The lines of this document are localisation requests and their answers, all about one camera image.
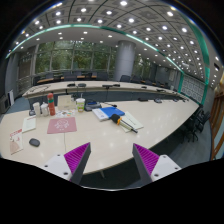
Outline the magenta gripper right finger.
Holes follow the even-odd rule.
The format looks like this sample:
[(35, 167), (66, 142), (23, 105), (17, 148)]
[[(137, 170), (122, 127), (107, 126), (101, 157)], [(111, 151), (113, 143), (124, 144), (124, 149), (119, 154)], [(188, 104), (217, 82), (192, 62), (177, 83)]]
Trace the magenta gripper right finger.
[(133, 144), (132, 154), (144, 185), (181, 169), (168, 155), (159, 156), (138, 144)]

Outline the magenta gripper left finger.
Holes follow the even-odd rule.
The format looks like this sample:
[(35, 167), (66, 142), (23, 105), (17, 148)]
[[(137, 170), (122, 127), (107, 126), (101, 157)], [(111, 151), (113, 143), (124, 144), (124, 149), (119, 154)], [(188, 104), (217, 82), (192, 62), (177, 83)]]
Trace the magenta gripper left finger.
[(42, 169), (72, 183), (79, 184), (91, 153), (91, 144), (81, 145), (66, 154), (57, 154)]

